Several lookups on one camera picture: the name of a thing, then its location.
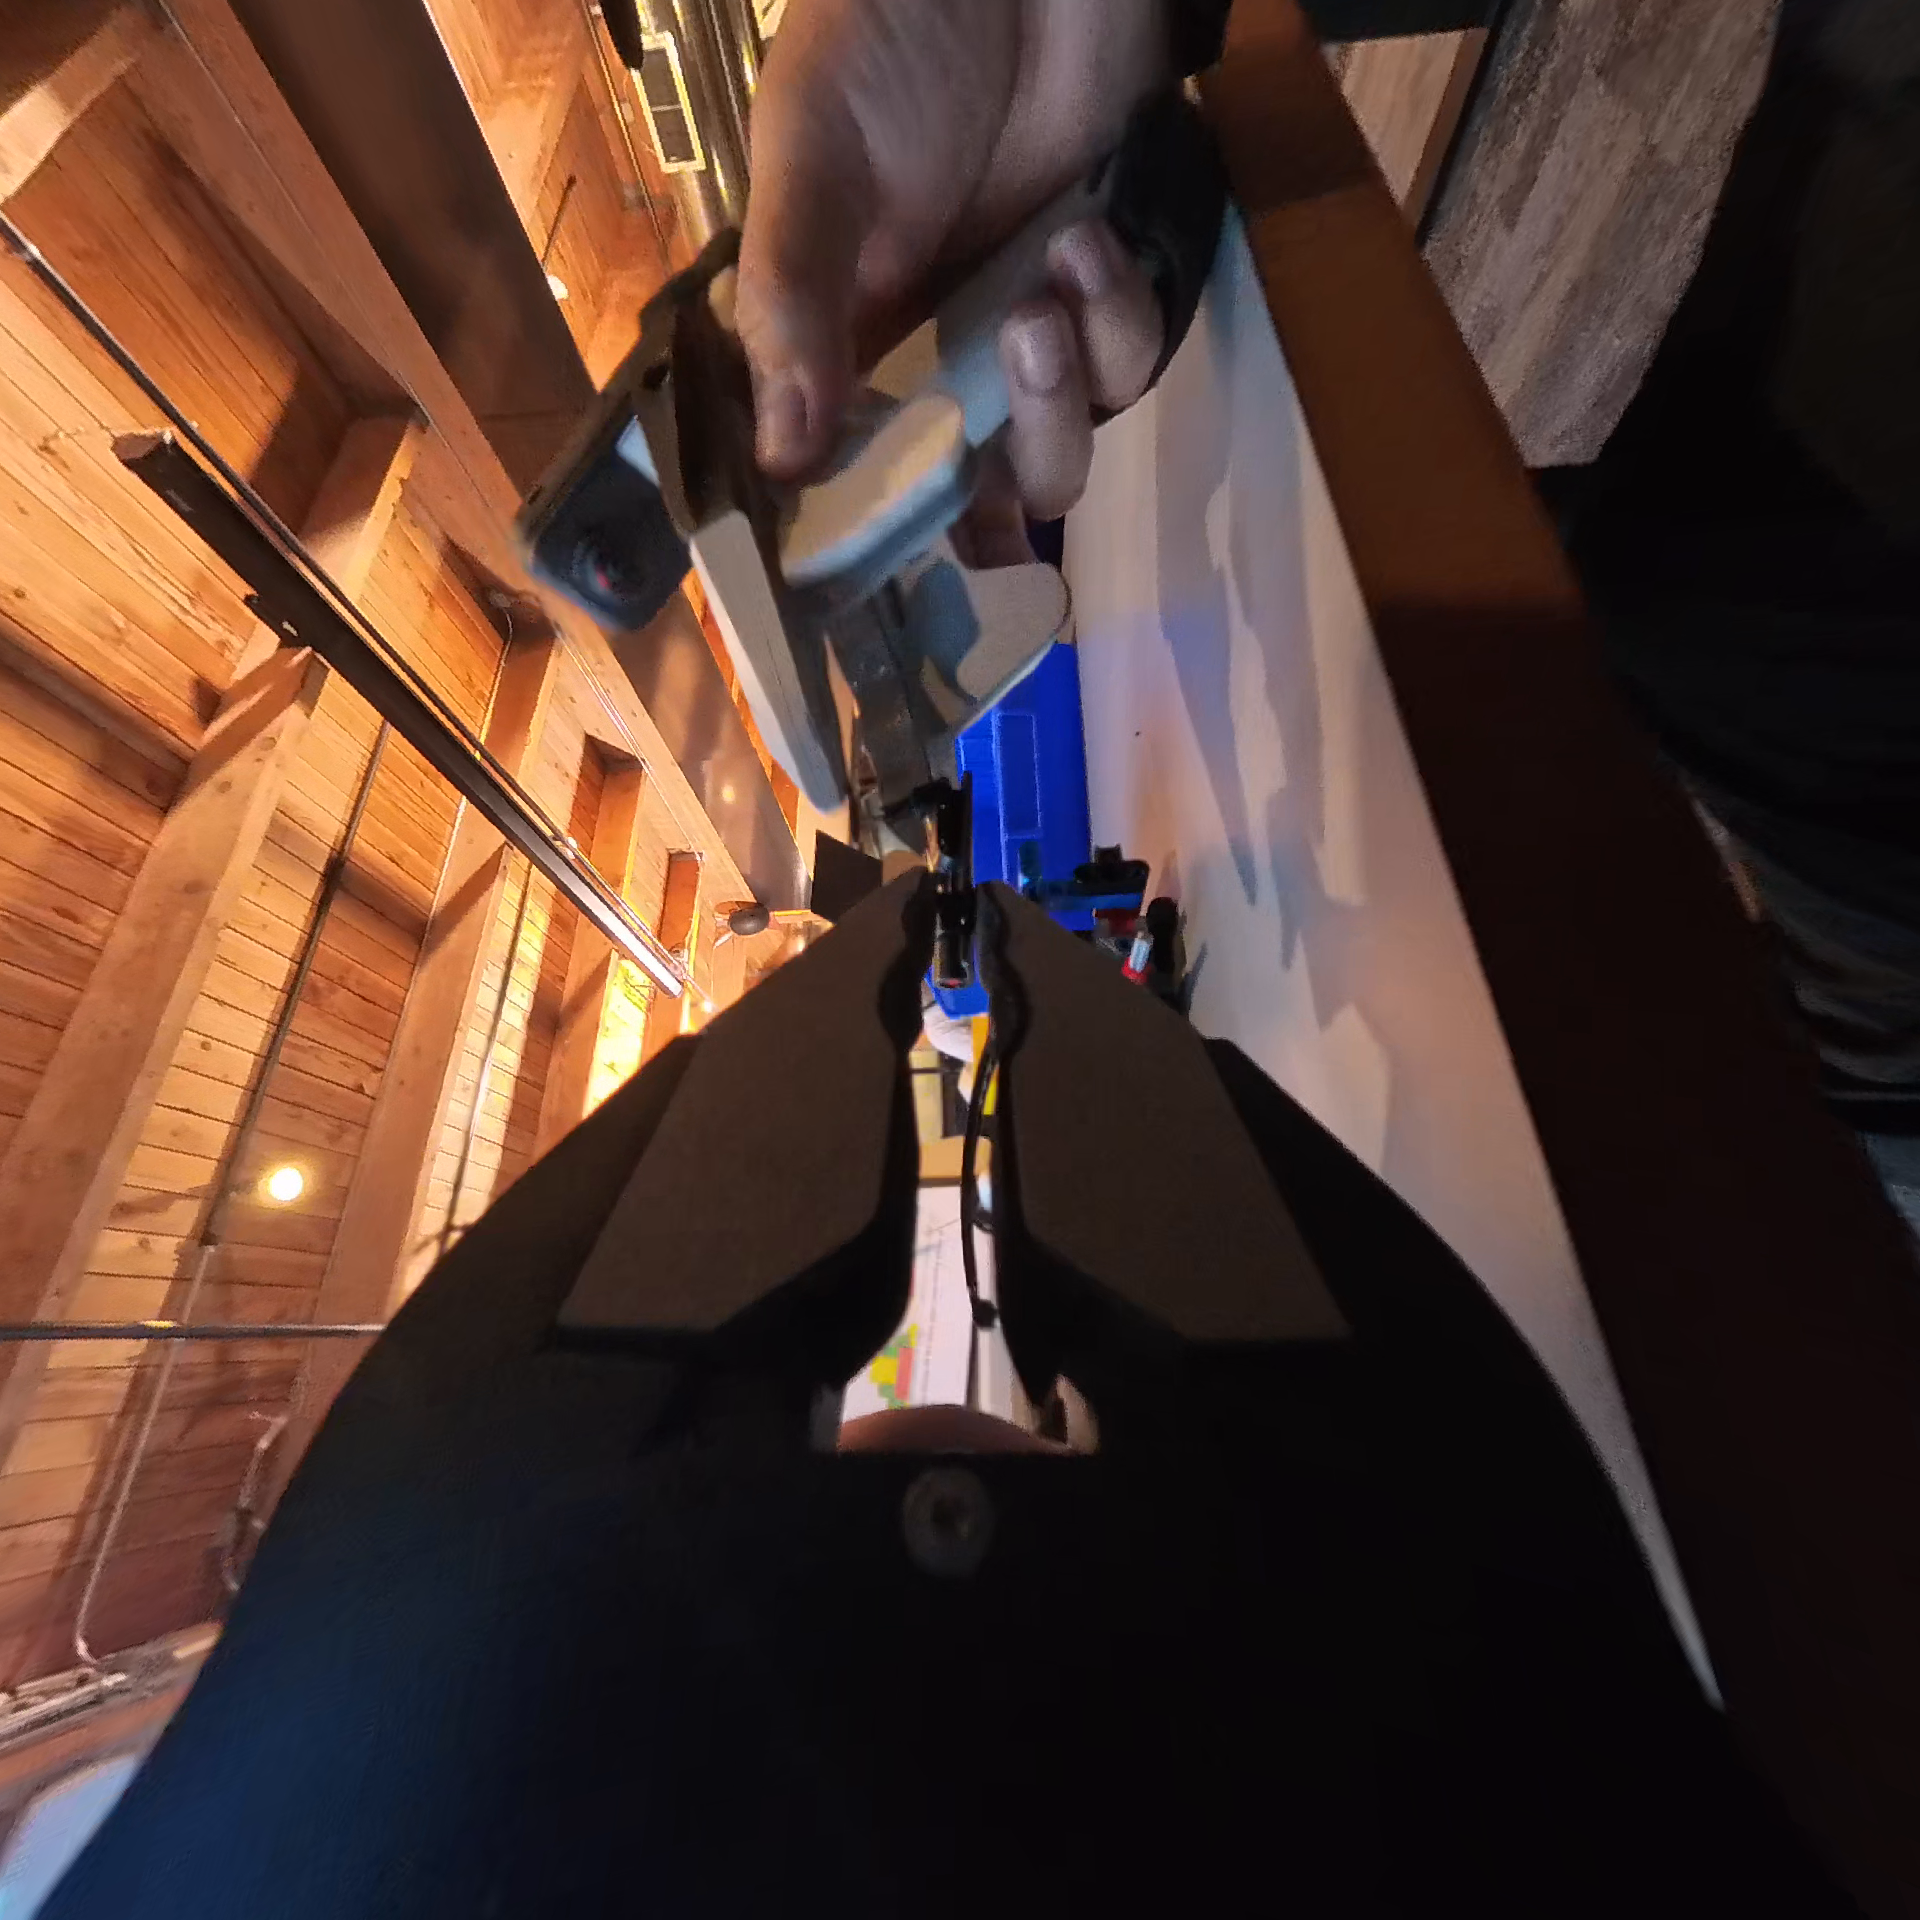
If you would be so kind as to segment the grey desk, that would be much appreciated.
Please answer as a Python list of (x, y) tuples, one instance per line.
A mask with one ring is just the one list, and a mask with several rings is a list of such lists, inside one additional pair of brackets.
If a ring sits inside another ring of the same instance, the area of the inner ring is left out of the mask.
[(1608, 688), (1296, 6), (1200, 84), (1213, 285), (1068, 519), (1096, 825), (1194, 1014), (1393, 1188), (1584, 1422), (1693, 1677), (1915, 1916), (1915, 1249)]

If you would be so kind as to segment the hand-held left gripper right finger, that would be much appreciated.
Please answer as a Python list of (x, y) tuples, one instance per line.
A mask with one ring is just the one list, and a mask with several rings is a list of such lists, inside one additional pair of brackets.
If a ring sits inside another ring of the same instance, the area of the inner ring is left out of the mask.
[(1190, 1369), (1347, 1346), (1351, 1325), (1192, 1024), (997, 882), (979, 958), (997, 1308), (1021, 1387), (1157, 1406)]

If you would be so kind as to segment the person's black clothing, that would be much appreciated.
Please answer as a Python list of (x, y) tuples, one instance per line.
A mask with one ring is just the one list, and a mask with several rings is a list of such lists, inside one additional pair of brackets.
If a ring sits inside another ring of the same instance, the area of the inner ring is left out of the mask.
[(1915, 1232), (1915, 6), (1782, 6), (1686, 294), (1546, 469), (1645, 731), (1772, 930), (1828, 1108)]

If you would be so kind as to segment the person's right forearm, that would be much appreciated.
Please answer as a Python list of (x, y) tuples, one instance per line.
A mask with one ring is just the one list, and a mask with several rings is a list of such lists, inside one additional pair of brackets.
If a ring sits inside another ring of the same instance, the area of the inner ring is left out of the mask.
[[(1168, 3), (1168, 53), (1196, 76), (1225, 53), (1233, 3)], [(1320, 43), (1447, 36), (1499, 24), (1503, 3), (1298, 3)]]

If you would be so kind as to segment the black brick connector piece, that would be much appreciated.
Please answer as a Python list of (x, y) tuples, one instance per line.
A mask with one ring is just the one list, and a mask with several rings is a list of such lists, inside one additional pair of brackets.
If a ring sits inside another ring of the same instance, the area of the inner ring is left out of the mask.
[(939, 991), (963, 991), (974, 985), (974, 782), (932, 782), (918, 791), (926, 841), (926, 867), (935, 887), (935, 933), (931, 982)]

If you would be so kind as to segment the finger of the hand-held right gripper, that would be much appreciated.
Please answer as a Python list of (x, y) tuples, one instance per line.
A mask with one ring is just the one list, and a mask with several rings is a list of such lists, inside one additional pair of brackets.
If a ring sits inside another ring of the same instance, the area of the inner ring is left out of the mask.
[(761, 743), (813, 810), (846, 810), (822, 607), (858, 557), (854, 512), (798, 507), (765, 537), (745, 511), (726, 507), (690, 530), (690, 555)]
[(830, 617), (830, 663), (851, 698), (854, 839), (958, 844), (963, 790), (951, 738), (915, 679), (902, 589), (884, 584)]

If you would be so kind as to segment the toy brick car model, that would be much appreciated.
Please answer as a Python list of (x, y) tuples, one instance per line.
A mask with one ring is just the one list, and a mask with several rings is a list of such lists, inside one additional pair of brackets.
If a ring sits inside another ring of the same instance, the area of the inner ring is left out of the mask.
[(1036, 841), (1019, 847), (1021, 897), (1116, 962), (1123, 978), (1190, 1017), (1192, 970), (1182, 905), (1171, 896), (1152, 896), (1148, 882), (1148, 863), (1128, 858), (1119, 844), (1092, 847), (1068, 874), (1044, 871)]

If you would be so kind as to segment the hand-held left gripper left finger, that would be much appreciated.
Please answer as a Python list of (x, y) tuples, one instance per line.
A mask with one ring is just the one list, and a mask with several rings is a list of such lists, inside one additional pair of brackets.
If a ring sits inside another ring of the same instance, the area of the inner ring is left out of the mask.
[(712, 1019), (582, 1260), (572, 1339), (884, 1339), (913, 1287), (907, 1058), (935, 882), (902, 874)]

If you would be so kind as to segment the printed instruction sheet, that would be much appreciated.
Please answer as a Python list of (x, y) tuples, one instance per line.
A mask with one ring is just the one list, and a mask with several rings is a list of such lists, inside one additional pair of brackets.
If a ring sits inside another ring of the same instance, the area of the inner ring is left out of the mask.
[(963, 1249), (974, 1246), (982, 1302), (993, 1299), (993, 1250), (983, 1230), (963, 1226), (963, 1188), (918, 1188), (911, 1288), (894, 1330), (846, 1383), (842, 1426), (892, 1411), (967, 1406), (1007, 1415), (1007, 1368), (1000, 1331), (979, 1330)]

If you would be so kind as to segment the black ceiling track rail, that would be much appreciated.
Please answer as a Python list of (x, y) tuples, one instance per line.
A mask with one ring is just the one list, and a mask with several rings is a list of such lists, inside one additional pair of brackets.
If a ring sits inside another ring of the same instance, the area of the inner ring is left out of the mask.
[(551, 880), (593, 930), (634, 962), (662, 994), (685, 996), (685, 966), (642, 925), (610, 880), (572, 847), (565, 829), (482, 735), (467, 729), (386, 634), (350, 607), (345, 592), (235, 469), (171, 428), (118, 433), (111, 452), (249, 585), (253, 617), (279, 642), (314, 653), (473, 815)]

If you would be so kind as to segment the blue plastic bin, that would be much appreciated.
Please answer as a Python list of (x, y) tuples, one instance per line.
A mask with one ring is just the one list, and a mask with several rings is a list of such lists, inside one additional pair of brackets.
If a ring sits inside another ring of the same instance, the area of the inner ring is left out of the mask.
[(1044, 880), (1092, 859), (1087, 751), (1077, 646), (1054, 642), (1039, 664), (956, 743), (970, 778), (974, 882), (1021, 885), (1021, 850)]

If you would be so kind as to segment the person's right hand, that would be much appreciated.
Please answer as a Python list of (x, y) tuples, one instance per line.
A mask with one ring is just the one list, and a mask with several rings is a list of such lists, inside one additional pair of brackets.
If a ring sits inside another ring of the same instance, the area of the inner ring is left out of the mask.
[[(755, 92), (738, 341), (755, 452), (802, 478), (837, 441), (854, 374), (921, 325), (946, 281), (1019, 230), (1182, 76), (1180, 6), (789, 6)], [(1008, 391), (979, 549), (1083, 494), (1096, 415), (1126, 410), (1163, 351), (1143, 264), (1099, 221), (1048, 245), (997, 336)]]

